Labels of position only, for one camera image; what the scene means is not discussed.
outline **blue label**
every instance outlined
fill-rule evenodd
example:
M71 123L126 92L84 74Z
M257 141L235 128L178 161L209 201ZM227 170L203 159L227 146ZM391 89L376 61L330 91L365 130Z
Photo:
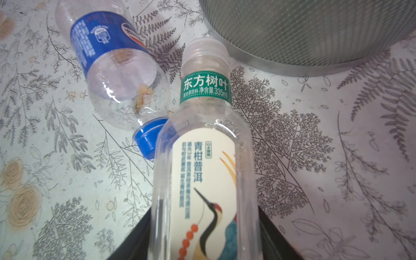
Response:
M130 48L148 53L126 18L105 11L92 12L78 19L71 29L71 44L85 78L94 61L106 52Z

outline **bottle label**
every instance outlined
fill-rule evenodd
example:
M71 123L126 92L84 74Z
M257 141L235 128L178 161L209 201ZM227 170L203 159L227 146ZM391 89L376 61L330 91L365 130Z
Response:
M181 103L194 97L216 97L232 104L230 81L217 72L191 73L182 80Z
M170 259L237 259L235 144L194 129L173 144Z
M130 48L147 52L136 29L123 16L113 12L91 12L78 19L71 28L71 44L84 69L106 52Z

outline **clear plastic bottle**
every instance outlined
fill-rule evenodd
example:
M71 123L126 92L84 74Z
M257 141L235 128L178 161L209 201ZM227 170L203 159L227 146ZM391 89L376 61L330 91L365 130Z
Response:
M262 259L248 124L231 106L227 49L183 53L180 109L156 145L148 259Z
M167 118L168 79L148 54L121 0L59 0L56 24L84 69L97 113L111 125L136 131L143 155L152 159Z

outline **bottle cap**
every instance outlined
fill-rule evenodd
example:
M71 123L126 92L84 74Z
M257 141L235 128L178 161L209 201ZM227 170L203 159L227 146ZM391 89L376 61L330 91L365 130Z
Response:
M168 117L158 117L141 126L133 135L140 152L147 160L155 158L157 136Z
M227 48L220 41L213 38L198 38L188 43L182 54L182 65L191 58L199 56L215 56L230 65Z

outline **blue bottle cap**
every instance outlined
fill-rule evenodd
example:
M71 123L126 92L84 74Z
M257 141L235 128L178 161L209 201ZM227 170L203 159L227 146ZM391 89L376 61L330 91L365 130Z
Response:
M158 117L145 123L133 135L143 157L148 160L155 158L157 136L168 117Z

